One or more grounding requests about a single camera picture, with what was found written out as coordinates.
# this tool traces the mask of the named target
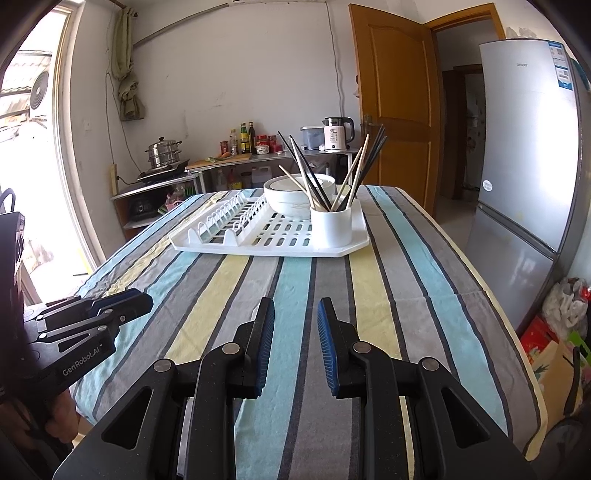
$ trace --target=yellow stripe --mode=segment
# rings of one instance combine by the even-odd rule
[[[201,358],[222,311],[236,288],[249,257],[228,255],[201,293],[166,353],[176,364]]]
[[[201,205],[197,210],[195,210],[191,215],[185,218],[182,222],[179,223],[174,230],[179,228],[183,228],[188,225],[196,216],[201,215],[201,213],[211,207],[214,203],[216,203],[219,199],[221,199],[225,195],[225,192],[218,192],[214,194],[208,201],[206,201],[203,205]],[[139,257],[133,265],[131,265],[123,275],[121,275],[116,282],[114,282],[109,289],[103,295],[104,297],[108,295],[113,295],[114,293],[119,293],[124,291],[127,287],[129,287],[139,275],[144,271],[144,269],[150,264],[150,262],[159,256],[164,249],[170,245],[170,239],[168,235],[162,237],[158,242],[156,242],[152,248],[150,248],[146,253],[144,253],[141,257]]]
[[[350,254],[349,261],[359,338],[382,349],[392,358],[402,359],[388,294],[372,245]],[[413,437],[404,397],[400,397],[400,408],[407,448],[408,477],[413,478]]]
[[[449,237],[449,235],[447,233],[445,233],[443,228],[441,228],[441,226],[435,220],[433,220],[433,218],[427,212],[425,212],[425,210],[423,210],[423,208],[417,202],[415,202],[414,199],[410,195],[408,195],[405,191],[403,191],[401,189],[398,189],[398,191],[400,193],[402,193],[407,198],[407,200],[409,202],[411,202],[420,212],[422,212],[423,215],[427,219],[429,219],[431,224],[439,231],[439,233],[441,233],[443,235],[443,237],[449,242],[449,244],[452,246],[452,248],[456,251],[458,256],[466,264],[466,266],[468,267],[468,270],[470,270],[472,275],[474,275],[474,278],[476,279],[476,281],[482,287],[482,290],[484,290],[484,292],[490,298],[493,307],[495,308],[495,310],[498,312],[499,316],[503,320],[503,324],[505,325],[505,330],[509,333],[511,339],[513,340],[513,343],[517,347],[517,351],[519,352],[519,355],[521,357],[521,362],[525,366],[525,371],[527,372],[527,376],[530,379],[530,383],[534,389],[535,398],[538,401],[538,406],[540,408],[540,429],[535,433],[530,444],[528,445],[527,452],[525,453],[526,460],[532,461],[534,458],[536,458],[540,454],[542,442],[544,441],[544,438],[546,437],[546,431],[548,430],[548,410],[546,410],[546,403],[544,401],[544,397],[542,396],[542,391],[540,390],[540,385],[539,385],[538,381],[535,379],[534,371],[531,368],[530,361],[527,359],[527,355],[525,354],[525,351],[523,350],[523,346],[521,345],[521,342],[517,338],[517,334],[515,333],[515,329],[511,325],[511,322],[509,321],[509,319],[505,315],[505,312],[503,311],[501,305],[499,304],[499,302],[497,301],[497,299],[493,295],[492,291],[490,290],[490,288],[488,287],[488,285],[486,284],[484,279],[476,271],[474,266],[472,266],[472,264],[468,260],[467,256],[464,255],[464,252],[462,252],[462,250],[459,249],[459,247],[453,242],[453,240]]]

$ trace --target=tablecloth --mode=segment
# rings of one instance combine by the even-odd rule
[[[342,258],[173,248],[169,232],[235,194],[187,199],[80,288],[83,296],[103,296],[135,287],[154,299],[151,313],[122,326],[116,352],[73,387],[80,413],[96,422],[158,358],[193,361],[231,341],[270,296],[276,319],[267,384],[258,400],[241,403],[235,424],[238,478],[351,478],[359,403],[331,396],[315,321],[318,301],[331,297],[362,340],[411,362],[437,358],[526,458],[537,455],[545,406],[515,332],[465,256],[409,195],[360,188],[371,244]]]

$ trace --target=outdoor air conditioner unit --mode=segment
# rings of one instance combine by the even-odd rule
[[[49,69],[43,70],[35,79],[31,89],[31,102],[29,107],[30,118],[45,118],[51,115],[51,95],[47,91],[50,88],[51,76]]]

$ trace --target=white cup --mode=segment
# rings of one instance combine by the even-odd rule
[[[312,245],[315,248],[338,248],[351,243],[351,208],[342,212],[319,212],[310,209]]]

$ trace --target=stainless steel pot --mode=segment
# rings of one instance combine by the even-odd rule
[[[146,152],[152,169],[179,162],[178,155],[181,150],[178,149],[178,145],[181,143],[182,140],[177,142],[176,140],[165,140],[164,137],[160,137],[156,143],[150,145]]]

